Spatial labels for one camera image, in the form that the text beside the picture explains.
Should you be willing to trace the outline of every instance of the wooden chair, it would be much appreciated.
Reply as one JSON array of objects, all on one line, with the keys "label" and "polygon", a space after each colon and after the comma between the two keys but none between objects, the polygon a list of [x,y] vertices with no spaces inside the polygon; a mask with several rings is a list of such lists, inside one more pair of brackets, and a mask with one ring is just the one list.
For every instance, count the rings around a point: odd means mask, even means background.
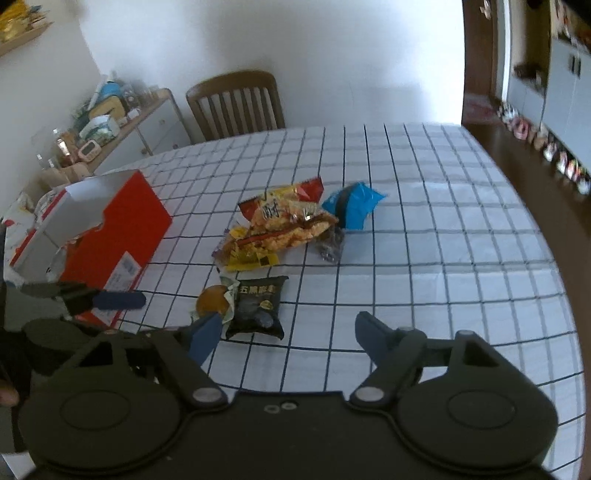
[{"label": "wooden chair", "polygon": [[285,128],[275,77],[261,70],[205,80],[187,92],[187,101],[205,140]]}]

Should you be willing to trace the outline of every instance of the wooden floor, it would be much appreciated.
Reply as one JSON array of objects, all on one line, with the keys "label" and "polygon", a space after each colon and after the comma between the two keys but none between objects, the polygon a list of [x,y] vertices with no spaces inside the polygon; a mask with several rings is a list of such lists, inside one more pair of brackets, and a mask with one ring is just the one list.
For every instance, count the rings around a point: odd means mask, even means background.
[{"label": "wooden floor", "polygon": [[[513,184],[552,250],[579,334],[583,367],[591,371],[591,198],[504,125],[465,125]],[[591,388],[586,376],[586,404]],[[591,415],[586,417],[580,479],[591,478]]]}]

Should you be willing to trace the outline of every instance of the open cardboard box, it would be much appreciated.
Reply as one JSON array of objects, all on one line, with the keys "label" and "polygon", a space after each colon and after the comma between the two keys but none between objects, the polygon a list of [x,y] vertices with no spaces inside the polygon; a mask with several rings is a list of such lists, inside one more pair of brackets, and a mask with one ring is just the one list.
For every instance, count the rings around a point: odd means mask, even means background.
[{"label": "open cardboard box", "polygon": [[[17,249],[11,266],[28,283],[47,281],[59,249],[69,249],[60,281],[127,291],[154,255],[172,220],[136,170],[91,177],[67,186]],[[113,326],[118,312],[93,310],[82,316]]]}]

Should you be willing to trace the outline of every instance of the metal bolt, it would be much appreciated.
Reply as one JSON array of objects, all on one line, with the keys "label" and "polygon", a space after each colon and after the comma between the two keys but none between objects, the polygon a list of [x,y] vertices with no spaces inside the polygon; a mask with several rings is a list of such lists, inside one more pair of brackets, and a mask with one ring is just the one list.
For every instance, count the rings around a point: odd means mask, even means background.
[{"label": "metal bolt", "polygon": [[193,398],[199,403],[215,403],[222,399],[222,392],[217,388],[198,388],[193,392]]},{"label": "metal bolt", "polygon": [[263,408],[263,410],[271,414],[276,414],[281,411],[279,405],[265,405],[265,408]]},{"label": "metal bolt", "polygon": [[283,408],[283,410],[295,410],[297,408],[297,403],[292,402],[292,401],[285,401],[281,404],[281,408]]},{"label": "metal bolt", "polygon": [[377,387],[361,387],[355,390],[355,396],[367,403],[380,401],[384,395],[384,391]]}]

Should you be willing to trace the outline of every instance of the checkered tablecloth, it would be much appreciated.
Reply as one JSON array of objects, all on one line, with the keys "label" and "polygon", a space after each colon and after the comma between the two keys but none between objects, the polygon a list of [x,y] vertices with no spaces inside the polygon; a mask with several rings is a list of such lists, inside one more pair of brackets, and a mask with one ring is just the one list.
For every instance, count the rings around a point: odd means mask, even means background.
[{"label": "checkered tablecloth", "polygon": [[[474,330],[555,402],[560,427],[544,465],[579,471],[584,389],[579,343],[556,264],[538,226],[482,147],[455,125],[293,128],[213,141],[150,157],[139,168],[173,224],[139,283],[144,310],[122,330],[186,325],[202,289],[219,283],[211,253],[265,188],[320,175],[325,197],[352,181],[387,194],[339,265],[311,245],[281,265],[238,278],[287,275],[285,338],[220,341],[203,365],[228,393],[342,390],[372,369],[353,324],[367,310],[429,337]],[[426,369],[425,378],[442,369]]]}]

